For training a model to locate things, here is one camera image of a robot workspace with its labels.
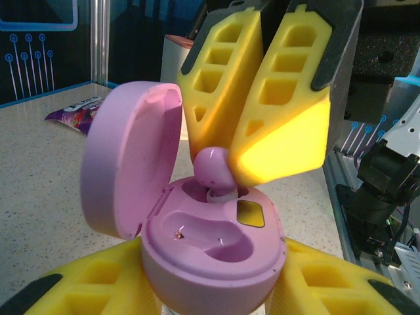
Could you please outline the aluminium frame post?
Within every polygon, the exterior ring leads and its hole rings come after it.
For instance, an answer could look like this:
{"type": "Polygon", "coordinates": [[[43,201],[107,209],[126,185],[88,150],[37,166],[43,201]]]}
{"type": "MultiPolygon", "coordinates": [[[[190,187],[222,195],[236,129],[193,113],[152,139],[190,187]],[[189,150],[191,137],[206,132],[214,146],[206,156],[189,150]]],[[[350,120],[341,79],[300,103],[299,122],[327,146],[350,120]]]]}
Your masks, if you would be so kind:
{"type": "Polygon", "coordinates": [[[108,84],[110,0],[91,0],[91,81],[108,84]]]}

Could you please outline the cream knife block orange top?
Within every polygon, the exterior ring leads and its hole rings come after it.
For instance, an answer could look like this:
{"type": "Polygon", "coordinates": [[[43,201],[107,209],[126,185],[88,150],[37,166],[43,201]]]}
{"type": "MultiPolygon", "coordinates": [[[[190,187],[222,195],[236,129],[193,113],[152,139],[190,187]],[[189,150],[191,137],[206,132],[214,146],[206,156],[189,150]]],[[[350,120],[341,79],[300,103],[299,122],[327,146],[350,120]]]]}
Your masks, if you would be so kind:
{"type": "Polygon", "coordinates": [[[177,74],[188,56],[193,43],[193,40],[179,35],[165,35],[161,58],[161,82],[177,82],[177,74]]]}

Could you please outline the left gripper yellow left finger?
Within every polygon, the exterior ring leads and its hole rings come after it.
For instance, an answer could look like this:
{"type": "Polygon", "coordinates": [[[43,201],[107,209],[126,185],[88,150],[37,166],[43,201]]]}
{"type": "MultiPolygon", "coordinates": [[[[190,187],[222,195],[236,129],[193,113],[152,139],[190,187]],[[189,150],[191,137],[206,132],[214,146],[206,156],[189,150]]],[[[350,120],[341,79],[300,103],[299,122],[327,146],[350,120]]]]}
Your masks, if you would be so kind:
{"type": "Polygon", "coordinates": [[[0,306],[0,315],[161,315],[161,309],[135,238],[30,282],[0,306]]]}

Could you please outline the purple wireless earbud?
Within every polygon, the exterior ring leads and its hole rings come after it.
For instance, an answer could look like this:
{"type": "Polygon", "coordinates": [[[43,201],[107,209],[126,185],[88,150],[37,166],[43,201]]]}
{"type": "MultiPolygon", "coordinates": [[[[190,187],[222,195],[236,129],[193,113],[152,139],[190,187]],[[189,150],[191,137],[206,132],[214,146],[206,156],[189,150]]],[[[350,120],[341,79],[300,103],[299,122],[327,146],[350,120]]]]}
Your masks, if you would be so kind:
{"type": "Polygon", "coordinates": [[[209,203],[222,203],[237,199],[238,185],[228,165],[228,150],[221,147],[207,147],[195,157],[194,176],[208,189],[209,203]]]}

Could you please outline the purple candy bag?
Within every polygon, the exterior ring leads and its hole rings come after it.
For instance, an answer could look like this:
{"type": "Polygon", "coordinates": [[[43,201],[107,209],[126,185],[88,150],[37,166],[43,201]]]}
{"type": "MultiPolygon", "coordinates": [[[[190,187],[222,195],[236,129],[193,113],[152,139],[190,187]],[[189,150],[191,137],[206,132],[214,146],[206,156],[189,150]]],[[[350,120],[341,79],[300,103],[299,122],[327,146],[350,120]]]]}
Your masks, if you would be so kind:
{"type": "Polygon", "coordinates": [[[103,98],[94,96],[49,113],[45,117],[45,121],[57,120],[66,126],[87,135],[93,118],[103,102],[103,98]]]}

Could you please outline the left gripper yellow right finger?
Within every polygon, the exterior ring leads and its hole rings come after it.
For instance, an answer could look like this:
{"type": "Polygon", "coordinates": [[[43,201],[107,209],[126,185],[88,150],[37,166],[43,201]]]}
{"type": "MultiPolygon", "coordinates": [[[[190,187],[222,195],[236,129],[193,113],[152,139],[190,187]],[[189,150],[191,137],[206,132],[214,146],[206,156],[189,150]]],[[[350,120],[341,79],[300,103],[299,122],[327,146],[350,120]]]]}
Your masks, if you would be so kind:
{"type": "Polygon", "coordinates": [[[386,277],[287,238],[266,315],[420,315],[386,277]]]}

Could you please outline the purple earbud charging case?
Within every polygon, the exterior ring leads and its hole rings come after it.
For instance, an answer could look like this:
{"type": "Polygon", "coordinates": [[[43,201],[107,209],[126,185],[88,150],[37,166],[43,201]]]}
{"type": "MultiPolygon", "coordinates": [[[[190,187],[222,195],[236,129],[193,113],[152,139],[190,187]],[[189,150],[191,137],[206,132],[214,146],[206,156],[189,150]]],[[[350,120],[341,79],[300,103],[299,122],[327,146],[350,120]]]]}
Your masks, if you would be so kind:
{"type": "Polygon", "coordinates": [[[287,246],[278,211],[238,183],[237,199],[209,203],[194,174],[171,180],[182,95],[172,83],[115,88],[93,119],[81,164],[81,205],[95,231],[141,238],[158,298],[181,315],[248,315],[272,291],[287,246]]]}

